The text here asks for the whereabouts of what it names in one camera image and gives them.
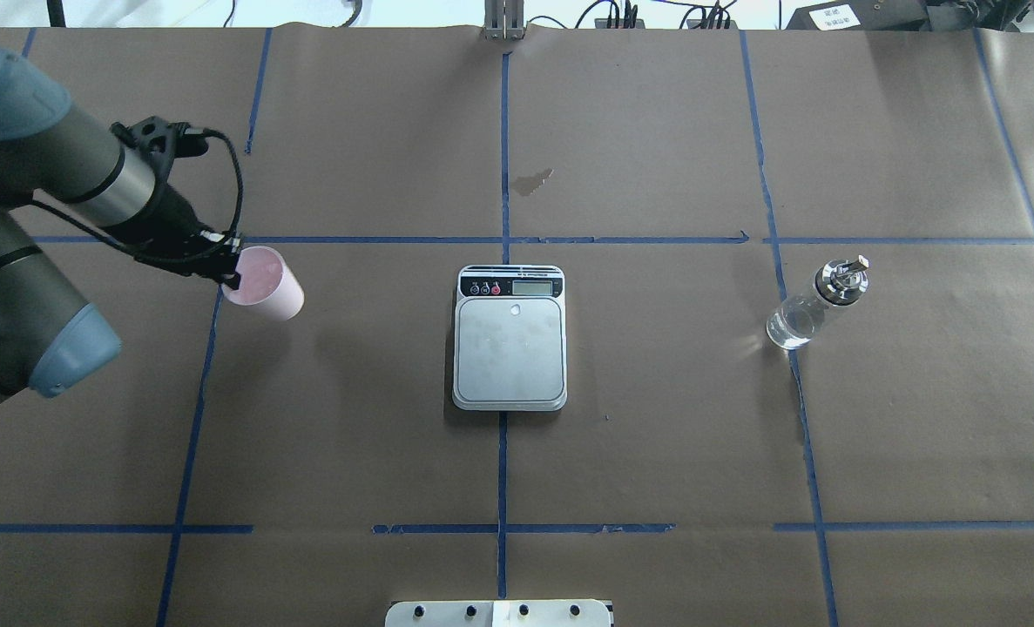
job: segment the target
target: robotic arm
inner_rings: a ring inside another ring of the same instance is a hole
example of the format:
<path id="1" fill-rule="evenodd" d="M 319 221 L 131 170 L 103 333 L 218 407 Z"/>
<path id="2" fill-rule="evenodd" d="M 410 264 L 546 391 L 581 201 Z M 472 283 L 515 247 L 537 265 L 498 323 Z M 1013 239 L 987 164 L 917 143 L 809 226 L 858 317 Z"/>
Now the robotic arm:
<path id="1" fill-rule="evenodd" d="M 175 158 L 206 153 L 207 138 L 225 141 L 238 176 L 234 221 L 222 232 L 200 222 L 168 183 Z M 121 350 L 102 315 L 10 217 L 14 207 L 43 206 L 36 189 L 139 262 L 238 289 L 241 171 L 230 140 L 159 118 L 108 129 L 30 61 L 0 49 L 0 402 L 24 388 L 56 396 Z"/>

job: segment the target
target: plastic cup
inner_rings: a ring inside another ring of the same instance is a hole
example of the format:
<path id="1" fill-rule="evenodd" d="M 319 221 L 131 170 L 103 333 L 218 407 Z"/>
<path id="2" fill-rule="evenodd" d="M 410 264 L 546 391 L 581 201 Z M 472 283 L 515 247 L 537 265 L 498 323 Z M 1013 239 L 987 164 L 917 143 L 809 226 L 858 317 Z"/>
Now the plastic cup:
<path id="1" fill-rule="evenodd" d="M 304 306 L 304 289 L 284 263 L 284 258 L 269 246 L 249 246 L 238 257 L 241 286 L 238 290 L 222 286 L 222 296 L 235 305 L 271 319 L 288 321 Z"/>

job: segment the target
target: white label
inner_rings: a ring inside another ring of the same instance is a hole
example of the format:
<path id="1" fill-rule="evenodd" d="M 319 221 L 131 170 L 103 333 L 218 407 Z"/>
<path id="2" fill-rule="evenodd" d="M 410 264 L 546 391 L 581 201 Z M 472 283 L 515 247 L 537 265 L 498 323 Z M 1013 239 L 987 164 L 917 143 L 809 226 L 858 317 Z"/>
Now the white label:
<path id="1" fill-rule="evenodd" d="M 811 19 L 815 21 L 819 30 L 838 30 L 850 28 L 851 25 L 861 25 L 858 17 L 854 16 L 854 9 L 848 4 L 839 4 L 838 7 L 819 8 L 818 11 L 810 12 Z"/>

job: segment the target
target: blue joint cap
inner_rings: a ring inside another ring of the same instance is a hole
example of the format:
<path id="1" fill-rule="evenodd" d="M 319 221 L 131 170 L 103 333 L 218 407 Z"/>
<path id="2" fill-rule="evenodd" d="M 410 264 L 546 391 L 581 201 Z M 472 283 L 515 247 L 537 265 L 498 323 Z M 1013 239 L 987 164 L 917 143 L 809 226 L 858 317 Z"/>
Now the blue joint cap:
<path id="1" fill-rule="evenodd" d="M 63 326 L 32 369 L 30 388 L 58 396 L 118 357 L 122 340 L 90 302 Z"/>
<path id="2" fill-rule="evenodd" d="M 52 128 L 71 109 L 71 95 L 16 52 L 0 48 L 0 142 Z"/>

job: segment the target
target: digital kitchen scale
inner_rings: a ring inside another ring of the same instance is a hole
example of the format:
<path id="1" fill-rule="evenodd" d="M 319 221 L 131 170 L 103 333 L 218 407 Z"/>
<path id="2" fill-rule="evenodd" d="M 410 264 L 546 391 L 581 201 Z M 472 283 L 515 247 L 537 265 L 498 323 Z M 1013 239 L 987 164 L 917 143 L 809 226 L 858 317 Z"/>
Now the digital kitchen scale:
<path id="1" fill-rule="evenodd" d="M 454 305 L 454 405 L 553 412 L 567 402 L 567 309 L 555 266 L 467 266 Z"/>

